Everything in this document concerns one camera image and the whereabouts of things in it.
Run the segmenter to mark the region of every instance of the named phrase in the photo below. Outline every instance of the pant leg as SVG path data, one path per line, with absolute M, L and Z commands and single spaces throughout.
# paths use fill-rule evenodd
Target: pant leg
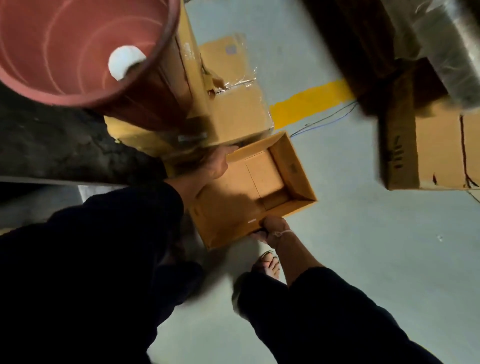
M 202 284 L 204 270 L 198 263 L 184 262 L 159 266 L 152 284 L 149 307 L 146 308 L 145 351 L 156 338 L 157 327 L 170 317 L 176 306 Z
M 289 363 L 291 335 L 286 284 L 260 272 L 242 276 L 238 309 L 278 363 Z

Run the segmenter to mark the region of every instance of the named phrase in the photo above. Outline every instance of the white circle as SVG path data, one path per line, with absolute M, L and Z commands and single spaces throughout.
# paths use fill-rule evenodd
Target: white circle
M 122 80 L 133 65 L 143 62 L 147 56 L 136 46 L 121 46 L 110 54 L 108 70 L 117 81 Z

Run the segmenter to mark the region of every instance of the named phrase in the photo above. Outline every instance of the dark table surface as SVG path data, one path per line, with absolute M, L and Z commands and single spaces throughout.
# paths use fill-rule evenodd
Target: dark table surface
M 101 115 L 39 104 L 0 83 L 0 181 L 137 185 L 165 176 L 160 160 L 117 144 Z

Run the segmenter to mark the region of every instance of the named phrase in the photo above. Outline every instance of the person's left hand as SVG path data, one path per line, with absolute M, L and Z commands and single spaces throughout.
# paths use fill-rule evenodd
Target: person's left hand
M 222 177 L 228 169 L 227 154 L 233 153 L 237 149 L 237 146 L 217 147 L 204 159 L 201 168 L 208 171 L 213 180 Z

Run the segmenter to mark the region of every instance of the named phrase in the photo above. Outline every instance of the bracelet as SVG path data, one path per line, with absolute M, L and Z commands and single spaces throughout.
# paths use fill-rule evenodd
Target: bracelet
M 285 231 L 282 231 L 282 232 L 279 232 L 279 231 L 275 231 L 275 232 L 272 232 L 271 234 L 273 236 L 275 236 L 276 238 L 279 238 L 281 237 L 283 234 L 285 234 L 286 232 L 292 232 L 294 233 L 292 230 L 285 230 Z

